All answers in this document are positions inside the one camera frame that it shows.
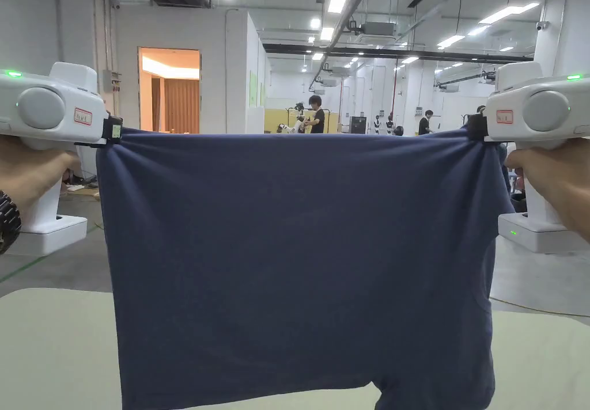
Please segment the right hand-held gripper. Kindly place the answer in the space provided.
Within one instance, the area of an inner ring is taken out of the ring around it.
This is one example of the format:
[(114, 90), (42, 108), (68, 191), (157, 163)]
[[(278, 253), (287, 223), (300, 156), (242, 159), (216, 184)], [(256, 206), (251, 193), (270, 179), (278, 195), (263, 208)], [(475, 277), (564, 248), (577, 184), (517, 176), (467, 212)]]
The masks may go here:
[[(506, 64), (496, 72), (494, 92), (484, 113), (471, 114), (467, 138), (513, 143), (516, 149), (554, 149), (589, 134), (589, 76), (544, 77), (536, 62)], [(568, 230), (546, 199), (525, 182), (527, 211), (502, 214), (498, 232), (540, 254), (587, 252), (589, 245)]]

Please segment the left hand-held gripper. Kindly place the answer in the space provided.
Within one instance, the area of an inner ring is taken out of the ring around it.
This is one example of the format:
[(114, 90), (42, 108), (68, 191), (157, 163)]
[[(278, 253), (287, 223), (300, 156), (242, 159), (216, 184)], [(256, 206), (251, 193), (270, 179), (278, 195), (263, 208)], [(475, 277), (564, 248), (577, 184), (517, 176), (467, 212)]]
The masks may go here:
[[(32, 149), (119, 144), (122, 128), (123, 119), (109, 116), (88, 66), (57, 62), (48, 76), (1, 72), (1, 133)], [(47, 256), (85, 238), (86, 218), (58, 213), (60, 191), (57, 181), (32, 206), (10, 255)]]

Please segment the person's left hand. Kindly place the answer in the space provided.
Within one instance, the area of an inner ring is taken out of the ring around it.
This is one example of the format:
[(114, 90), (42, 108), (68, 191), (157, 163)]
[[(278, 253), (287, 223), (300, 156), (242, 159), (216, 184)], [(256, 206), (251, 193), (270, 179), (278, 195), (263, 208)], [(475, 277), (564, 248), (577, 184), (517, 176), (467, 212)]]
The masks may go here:
[(67, 170), (79, 167), (80, 160), (73, 151), (34, 150), (19, 138), (1, 136), (1, 191), (22, 215), (61, 182)]

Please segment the person's right hand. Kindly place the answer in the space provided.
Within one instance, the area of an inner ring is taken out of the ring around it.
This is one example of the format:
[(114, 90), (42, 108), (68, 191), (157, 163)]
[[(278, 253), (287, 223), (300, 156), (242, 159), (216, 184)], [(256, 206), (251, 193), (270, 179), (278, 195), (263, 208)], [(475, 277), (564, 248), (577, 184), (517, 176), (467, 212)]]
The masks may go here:
[(512, 151), (504, 162), (547, 200), (567, 229), (589, 242), (589, 139)]

